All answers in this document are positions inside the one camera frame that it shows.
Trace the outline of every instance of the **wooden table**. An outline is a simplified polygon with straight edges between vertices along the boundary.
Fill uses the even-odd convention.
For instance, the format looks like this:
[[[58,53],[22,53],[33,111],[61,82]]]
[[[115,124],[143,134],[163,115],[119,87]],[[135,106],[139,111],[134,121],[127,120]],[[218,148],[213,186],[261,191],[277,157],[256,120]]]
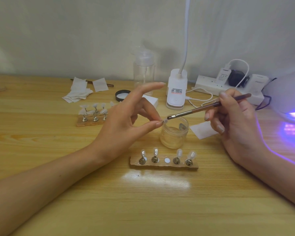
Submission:
[[[75,127],[79,105],[116,103],[117,90],[133,88],[130,81],[107,82],[115,87],[67,103],[62,97],[70,90],[69,79],[0,75],[8,89],[0,92],[0,179],[89,144],[101,126]],[[161,116],[175,112],[165,107],[165,88],[153,95]],[[186,102],[184,110],[191,108]],[[258,117],[268,145],[295,161],[295,137],[284,131],[286,123],[270,109]],[[204,113],[187,119],[190,125],[201,123]],[[159,132],[73,185],[13,235],[295,235],[295,206],[235,165],[218,135],[199,140],[189,130],[183,150],[198,153],[197,172],[131,169],[129,154],[143,148],[176,152],[162,146]]]

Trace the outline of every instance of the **uv nail lamp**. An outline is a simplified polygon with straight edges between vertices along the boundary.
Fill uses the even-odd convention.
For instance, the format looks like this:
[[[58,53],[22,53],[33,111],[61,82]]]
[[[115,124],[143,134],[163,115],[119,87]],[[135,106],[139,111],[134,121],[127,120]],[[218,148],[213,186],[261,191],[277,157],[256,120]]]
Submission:
[[[263,93],[272,97],[270,106],[279,115],[295,123],[295,72],[273,80]]]

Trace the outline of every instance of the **hand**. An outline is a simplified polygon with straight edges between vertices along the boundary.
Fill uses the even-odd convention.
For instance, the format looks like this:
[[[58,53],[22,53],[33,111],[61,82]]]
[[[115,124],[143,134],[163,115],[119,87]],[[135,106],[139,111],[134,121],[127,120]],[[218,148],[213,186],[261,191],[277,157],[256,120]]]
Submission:
[[[241,95],[236,89],[221,92],[221,107],[207,110],[205,121],[211,121],[212,128],[221,134],[222,142],[230,157],[245,167],[250,157],[257,157],[266,151],[260,126],[252,105],[244,99],[237,102],[233,97]]]
[[[138,86],[121,103],[114,105],[105,124],[92,144],[108,163],[126,151],[137,139],[163,125],[155,107],[145,98],[145,93],[164,87],[165,83],[154,82]],[[150,122],[140,127],[133,124],[138,114]]]

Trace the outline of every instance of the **clear jar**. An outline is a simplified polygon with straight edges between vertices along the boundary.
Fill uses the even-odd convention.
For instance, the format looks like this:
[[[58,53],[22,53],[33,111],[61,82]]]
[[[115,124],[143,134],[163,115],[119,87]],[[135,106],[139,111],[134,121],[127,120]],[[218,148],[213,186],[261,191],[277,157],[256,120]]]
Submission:
[[[162,126],[161,143],[168,148],[180,148],[185,142],[188,130],[189,123],[185,118],[171,119]]]
[[[144,83],[154,82],[154,55],[150,50],[141,49],[136,53],[136,60],[133,63],[134,87]],[[153,91],[146,93],[152,96]]]

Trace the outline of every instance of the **forearm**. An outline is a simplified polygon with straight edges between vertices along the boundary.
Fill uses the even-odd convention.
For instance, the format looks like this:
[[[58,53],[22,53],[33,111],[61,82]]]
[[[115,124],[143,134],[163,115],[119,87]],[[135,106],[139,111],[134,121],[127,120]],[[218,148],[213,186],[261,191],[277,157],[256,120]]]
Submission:
[[[0,180],[0,235],[8,235],[72,184],[104,165],[92,147]]]
[[[245,168],[295,203],[295,162],[269,149],[261,155]]]

